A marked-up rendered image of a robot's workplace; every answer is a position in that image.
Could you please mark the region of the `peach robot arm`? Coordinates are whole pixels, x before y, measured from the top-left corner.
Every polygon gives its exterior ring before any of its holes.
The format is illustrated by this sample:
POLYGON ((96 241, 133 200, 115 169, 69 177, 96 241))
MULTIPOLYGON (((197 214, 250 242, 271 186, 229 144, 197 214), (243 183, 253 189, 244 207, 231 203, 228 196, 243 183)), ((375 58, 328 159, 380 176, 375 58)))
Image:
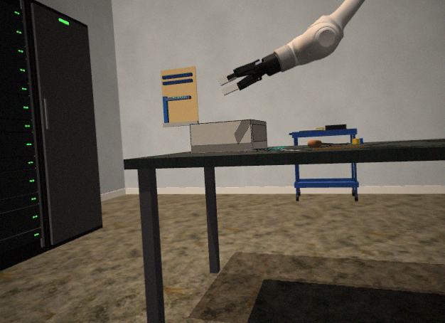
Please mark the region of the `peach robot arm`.
POLYGON ((345 0, 330 16, 322 16, 293 42, 274 51, 281 72, 332 54, 344 37, 343 30, 365 0, 345 0), (300 39, 300 40, 299 40, 300 39))

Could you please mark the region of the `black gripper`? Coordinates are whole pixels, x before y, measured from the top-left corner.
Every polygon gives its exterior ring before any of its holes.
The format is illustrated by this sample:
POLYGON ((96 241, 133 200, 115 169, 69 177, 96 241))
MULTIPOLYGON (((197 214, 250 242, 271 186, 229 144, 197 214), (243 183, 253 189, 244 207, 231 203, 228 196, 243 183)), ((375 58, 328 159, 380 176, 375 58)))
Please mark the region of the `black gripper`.
POLYGON ((224 85, 226 83, 229 83, 237 78, 246 76, 238 83, 232 84, 226 88, 222 89, 222 92, 224 95, 227 95, 231 92, 234 92, 236 90, 242 90, 251 84, 262 80, 262 76, 267 74, 268 76, 271 76, 273 74, 276 74, 281 71, 281 66, 279 63, 279 60, 275 53, 272 53, 262 59, 262 62, 260 60, 256 60, 252 63, 248 63, 247 65, 240 66, 233 70, 234 72, 231 74, 228 74, 222 78, 219 78, 218 81, 220 85, 224 85), (258 74, 258 75, 257 75, 258 74))

